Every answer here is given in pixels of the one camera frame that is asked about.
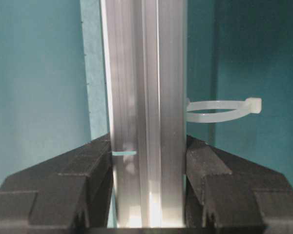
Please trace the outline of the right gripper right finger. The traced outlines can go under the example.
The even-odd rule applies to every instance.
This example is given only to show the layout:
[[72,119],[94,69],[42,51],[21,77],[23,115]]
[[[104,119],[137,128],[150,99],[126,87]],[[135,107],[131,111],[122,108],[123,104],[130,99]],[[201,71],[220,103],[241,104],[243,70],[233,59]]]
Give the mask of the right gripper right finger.
[[293,234],[293,187],[277,171],[187,137],[186,225],[210,234]]

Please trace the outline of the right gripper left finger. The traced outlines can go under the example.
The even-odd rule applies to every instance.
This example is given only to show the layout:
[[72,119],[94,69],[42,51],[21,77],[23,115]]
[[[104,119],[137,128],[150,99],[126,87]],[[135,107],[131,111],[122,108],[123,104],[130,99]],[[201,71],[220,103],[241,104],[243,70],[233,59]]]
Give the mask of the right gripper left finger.
[[9,175],[0,234],[83,234],[105,228],[112,194],[110,136]]

